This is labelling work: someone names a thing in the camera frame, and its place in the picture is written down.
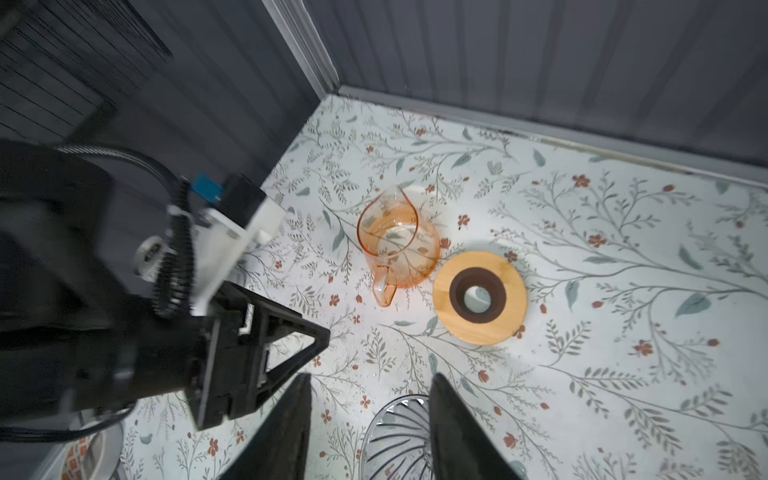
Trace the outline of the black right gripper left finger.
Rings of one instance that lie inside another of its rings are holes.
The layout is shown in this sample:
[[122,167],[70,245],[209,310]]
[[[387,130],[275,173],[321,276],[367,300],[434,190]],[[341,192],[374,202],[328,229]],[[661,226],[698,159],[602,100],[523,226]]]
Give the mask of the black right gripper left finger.
[[220,479],[303,479],[311,413],[311,375],[302,373]]

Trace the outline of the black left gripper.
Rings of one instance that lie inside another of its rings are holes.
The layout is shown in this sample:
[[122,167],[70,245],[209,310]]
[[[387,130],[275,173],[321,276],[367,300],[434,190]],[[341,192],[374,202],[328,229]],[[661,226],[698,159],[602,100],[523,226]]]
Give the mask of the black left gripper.
[[226,283],[212,312],[165,321],[145,299],[118,331],[35,327],[1,335],[1,427],[60,430],[95,410],[104,423],[139,400],[181,391],[195,426],[255,412],[330,343],[330,330]]

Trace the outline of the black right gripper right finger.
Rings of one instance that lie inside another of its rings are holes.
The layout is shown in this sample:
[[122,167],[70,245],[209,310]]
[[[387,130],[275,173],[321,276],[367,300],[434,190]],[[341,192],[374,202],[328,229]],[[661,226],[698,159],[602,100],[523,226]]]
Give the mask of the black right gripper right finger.
[[520,479],[440,373],[431,382],[429,424],[435,479]]

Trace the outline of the orange glass pitcher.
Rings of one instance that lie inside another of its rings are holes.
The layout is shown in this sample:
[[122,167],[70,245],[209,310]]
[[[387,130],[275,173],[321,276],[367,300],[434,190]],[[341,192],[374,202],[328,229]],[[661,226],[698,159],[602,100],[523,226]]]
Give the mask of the orange glass pitcher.
[[363,210],[356,234],[381,307],[390,306],[399,289],[427,280],[438,265],[440,237],[399,186],[382,191]]

